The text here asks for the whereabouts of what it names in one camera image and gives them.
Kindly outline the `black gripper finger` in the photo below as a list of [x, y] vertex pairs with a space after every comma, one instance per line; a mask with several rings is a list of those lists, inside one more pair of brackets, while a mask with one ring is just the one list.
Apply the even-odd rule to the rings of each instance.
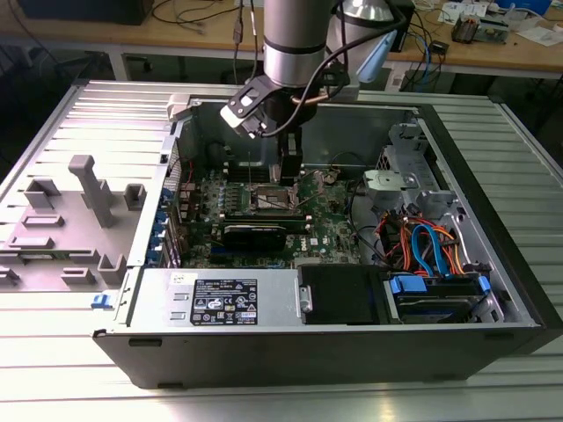
[[279, 135], [279, 181], [282, 186], [292, 186], [300, 174], [303, 162], [302, 129], [297, 127]]

